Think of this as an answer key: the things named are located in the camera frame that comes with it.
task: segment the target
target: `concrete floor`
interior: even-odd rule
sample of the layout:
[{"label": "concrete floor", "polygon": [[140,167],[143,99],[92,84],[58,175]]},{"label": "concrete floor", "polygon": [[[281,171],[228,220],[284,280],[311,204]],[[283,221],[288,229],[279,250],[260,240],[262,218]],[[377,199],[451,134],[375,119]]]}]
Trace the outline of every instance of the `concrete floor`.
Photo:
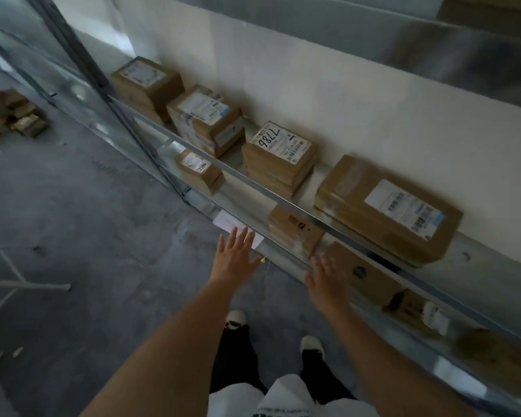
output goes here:
[{"label": "concrete floor", "polygon": [[[219,235],[110,145],[47,112],[53,127],[37,140],[0,139],[0,245],[21,246],[7,252],[28,280],[73,284],[69,293],[18,291],[0,310],[0,383],[23,417],[79,414],[204,285]],[[1,262],[0,278],[12,278]],[[265,385],[300,370],[299,341],[313,334],[359,395],[345,351],[291,276],[263,266],[232,307],[247,313]]]}]

